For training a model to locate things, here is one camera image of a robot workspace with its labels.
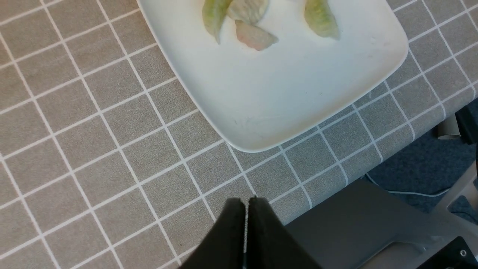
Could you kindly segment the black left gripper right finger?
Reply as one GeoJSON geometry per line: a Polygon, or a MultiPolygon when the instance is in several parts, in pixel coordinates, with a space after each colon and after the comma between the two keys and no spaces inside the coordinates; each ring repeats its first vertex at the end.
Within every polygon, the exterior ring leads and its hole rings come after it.
{"type": "Polygon", "coordinates": [[[246,238],[248,269],[320,269],[321,266],[294,240],[269,202],[249,200],[246,238]]]}

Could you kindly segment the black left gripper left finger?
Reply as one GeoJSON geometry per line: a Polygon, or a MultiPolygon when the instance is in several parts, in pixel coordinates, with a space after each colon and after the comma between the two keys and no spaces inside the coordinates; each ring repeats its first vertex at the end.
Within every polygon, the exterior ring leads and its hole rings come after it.
{"type": "Polygon", "coordinates": [[[246,210],[239,198],[227,199],[205,238],[181,269],[242,269],[246,210]]]}

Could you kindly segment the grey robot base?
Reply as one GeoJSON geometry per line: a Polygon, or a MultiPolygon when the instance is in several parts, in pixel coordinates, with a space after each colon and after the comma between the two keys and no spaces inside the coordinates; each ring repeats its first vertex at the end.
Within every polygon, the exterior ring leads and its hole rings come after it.
{"type": "Polygon", "coordinates": [[[323,269],[476,269],[477,226],[359,179],[286,225],[323,269]]]}

